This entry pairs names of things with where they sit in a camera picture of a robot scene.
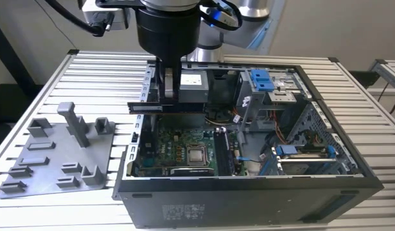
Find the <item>blue connector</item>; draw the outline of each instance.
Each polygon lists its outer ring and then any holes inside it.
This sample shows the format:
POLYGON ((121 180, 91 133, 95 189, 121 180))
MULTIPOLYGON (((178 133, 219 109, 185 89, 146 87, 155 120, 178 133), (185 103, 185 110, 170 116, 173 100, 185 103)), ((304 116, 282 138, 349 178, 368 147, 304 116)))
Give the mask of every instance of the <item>blue connector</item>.
POLYGON ((258 91, 272 92, 276 90, 274 82, 270 80, 270 75, 266 70, 253 69, 252 80, 254 81, 258 91))
POLYGON ((337 150, 332 145, 328 146, 328 151, 329 151, 329 158, 336 158, 337 157, 337 150))
POLYGON ((242 160, 242 161, 252 161, 252 159, 249 159, 248 157, 244 157, 244 156, 238 156, 237 159, 242 160))
POLYGON ((277 155, 294 155, 298 154, 296 145, 278 145, 276 148, 277 155))

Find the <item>aluminum extrusion table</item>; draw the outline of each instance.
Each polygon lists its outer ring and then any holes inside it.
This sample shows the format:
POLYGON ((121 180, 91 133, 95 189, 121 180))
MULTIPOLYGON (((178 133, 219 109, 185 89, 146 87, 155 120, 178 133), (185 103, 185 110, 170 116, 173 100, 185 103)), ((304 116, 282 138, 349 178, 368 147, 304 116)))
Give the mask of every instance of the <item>aluminum extrusion table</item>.
MULTIPOLYGON (((17 231, 135 230, 121 201, 111 198, 119 161, 131 140, 135 115, 127 102, 139 98, 147 60, 142 53, 81 51, 69 54, 27 112, 0 145, 0 184, 19 157, 29 138, 27 125, 34 117, 65 123, 57 113, 61 102, 74 101, 75 112, 86 122, 109 117, 117 122, 107 189, 89 192, 0 199, 0 228, 17 231)), ((341 63, 328 58, 227 55, 229 63, 298 64, 304 67, 336 117, 385 190, 326 225, 284 227, 193 228, 189 230, 395 230, 395 119, 353 78, 341 63)))
POLYGON ((370 70, 378 72, 395 88, 395 60, 377 59, 370 70))

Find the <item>blue drive latch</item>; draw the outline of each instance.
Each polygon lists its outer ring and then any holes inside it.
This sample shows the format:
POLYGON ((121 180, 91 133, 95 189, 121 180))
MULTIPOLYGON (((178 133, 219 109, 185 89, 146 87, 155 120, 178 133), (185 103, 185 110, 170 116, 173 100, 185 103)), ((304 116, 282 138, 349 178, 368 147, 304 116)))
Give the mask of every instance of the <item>blue drive latch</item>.
POLYGON ((270 80, 270 75, 266 70, 253 69, 252 70, 252 80, 254 81, 258 91, 274 91, 276 85, 270 80))

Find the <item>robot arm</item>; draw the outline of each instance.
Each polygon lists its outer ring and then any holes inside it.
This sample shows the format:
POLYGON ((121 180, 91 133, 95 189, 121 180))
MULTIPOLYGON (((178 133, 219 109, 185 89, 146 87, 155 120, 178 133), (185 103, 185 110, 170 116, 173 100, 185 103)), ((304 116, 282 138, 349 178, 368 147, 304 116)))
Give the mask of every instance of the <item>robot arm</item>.
POLYGON ((46 2, 95 36, 103 36, 109 30, 127 29, 129 9, 135 10, 139 44, 158 57, 159 104, 173 105, 171 112, 199 112, 199 108, 203 109, 198 106, 193 111, 178 101, 182 57, 191 54, 197 48, 207 48, 205 43, 213 35, 219 38, 217 42, 221 45, 225 42, 246 46, 242 44, 253 40, 248 33, 262 31, 269 15, 266 0, 244 0, 241 8, 227 0, 87 0, 82 7, 89 23, 86 24, 57 0, 46 2), (245 28, 245 34, 240 34, 241 27, 245 28))

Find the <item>black cable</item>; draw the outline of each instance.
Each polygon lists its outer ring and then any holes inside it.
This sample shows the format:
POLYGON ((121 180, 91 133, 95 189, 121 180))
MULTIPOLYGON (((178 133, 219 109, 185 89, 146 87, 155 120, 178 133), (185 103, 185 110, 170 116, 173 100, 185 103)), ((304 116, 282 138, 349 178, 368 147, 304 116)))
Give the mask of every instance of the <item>black cable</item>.
POLYGON ((45 0, 47 4, 54 8, 54 10, 73 22, 81 29, 86 30, 94 36, 103 36, 105 28, 99 25, 91 26, 86 22, 83 22, 69 10, 61 5, 57 0, 45 0))
POLYGON ((46 13, 46 15, 49 16, 50 20, 53 21, 53 24, 55 25, 57 29, 59 30, 59 32, 63 34, 63 36, 67 38, 67 40, 70 41, 70 43, 73 44, 74 48, 78 49, 77 45, 74 44, 74 42, 70 40, 69 36, 65 34, 65 32, 61 30, 61 28, 58 27, 50 13, 46 11, 46 9, 43 8, 43 6, 41 5, 41 3, 38 2, 38 0, 35 0, 37 4, 39 5, 41 9, 43 10, 43 12, 46 13))
POLYGON ((382 91, 382 94, 381 94, 380 97, 378 97, 378 102, 380 102, 380 100, 382 99, 382 96, 384 96, 384 94, 385 94, 385 91, 386 91, 388 87, 389 87, 389 83, 386 84, 385 89, 384 89, 384 91, 382 91))
POLYGON ((395 112, 395 104, 394 104, 394 106, 392 108, 390 114, 393 114, 393 112, 395 112))

